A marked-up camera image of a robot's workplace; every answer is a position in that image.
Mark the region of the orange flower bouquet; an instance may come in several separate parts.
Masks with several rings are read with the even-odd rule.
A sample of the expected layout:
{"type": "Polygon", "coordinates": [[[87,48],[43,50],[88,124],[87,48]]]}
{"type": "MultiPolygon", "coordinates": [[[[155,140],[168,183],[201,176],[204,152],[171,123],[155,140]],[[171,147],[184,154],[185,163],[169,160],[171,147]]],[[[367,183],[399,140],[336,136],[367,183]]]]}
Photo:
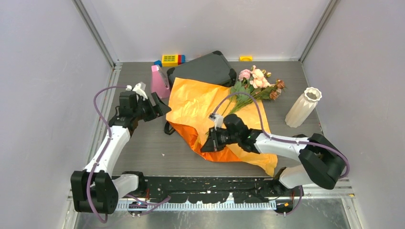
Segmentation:
{"type": "Polygon", "coordinates": [[[229,94],[229,88],[200,81],[176,78],[172,86],[166,120],[185,140],[188,146],[202,158],[212,162],[244,162],[262,168],[272,176],[277,166],[275,154],[255,154],[244,151],[238,144],[227,145],[218,152],[202,152],[206,133],[213,126],[209,115],[227,115],[233,102],[220,102],[229,94]]]}

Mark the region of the remaining flower bunch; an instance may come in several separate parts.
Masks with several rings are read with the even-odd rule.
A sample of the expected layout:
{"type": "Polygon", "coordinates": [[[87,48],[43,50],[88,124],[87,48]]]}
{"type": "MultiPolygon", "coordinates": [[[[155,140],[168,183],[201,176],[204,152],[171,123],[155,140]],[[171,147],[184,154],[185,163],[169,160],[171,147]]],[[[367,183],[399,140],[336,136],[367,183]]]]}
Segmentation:
{"type": "Polygon", "coordinates": [[[253,101],[276,100],[286,85],[281,79],[270,83],[270,77],[271,72],[259,69],[255,65],[242,70],[236,83],[229,90],[232,96],[228,98],[228,104],[222,114],[236,113],[253,101]]]}

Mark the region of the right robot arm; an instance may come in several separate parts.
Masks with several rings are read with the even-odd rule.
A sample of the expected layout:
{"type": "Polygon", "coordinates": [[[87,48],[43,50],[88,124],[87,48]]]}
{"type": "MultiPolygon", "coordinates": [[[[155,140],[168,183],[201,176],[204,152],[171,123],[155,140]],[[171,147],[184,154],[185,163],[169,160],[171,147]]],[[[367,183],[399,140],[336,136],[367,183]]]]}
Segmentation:
{"type": "Polygon", "coordinates": [[[208,131],[202,152],[218,152],[227,145],[237,144],[248,153],[275,154],[300,162],[299,166],[281,168],[273,176],[271,188],[279,196],[307,184],[332,190],[338,179],[349,172],[347,158],[323,135],[271,135],[264,130],[249,128],[235,114],[226,117],[212,114],[210,119],[214,126],[208,131]]]}

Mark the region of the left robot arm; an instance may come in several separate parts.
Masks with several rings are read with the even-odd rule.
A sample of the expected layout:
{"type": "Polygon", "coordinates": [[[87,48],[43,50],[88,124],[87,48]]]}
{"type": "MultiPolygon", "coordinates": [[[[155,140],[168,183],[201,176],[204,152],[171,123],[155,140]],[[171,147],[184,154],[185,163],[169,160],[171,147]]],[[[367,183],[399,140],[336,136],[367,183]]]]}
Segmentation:
{"type": "Polygon", "coordinates": [[[71,175],[73,203],[77,212],[112,214],[119,199],[127,194],[142,197],[147,184],[142,172],[128,171],[118,177],[112,172],[124,146],[129,142],[139,121],[152,121],[164,116],[171,108],[153,92],[124,91],[119,105],[108,121],[106,136],[95,156],[81,171],[71,175]]]}

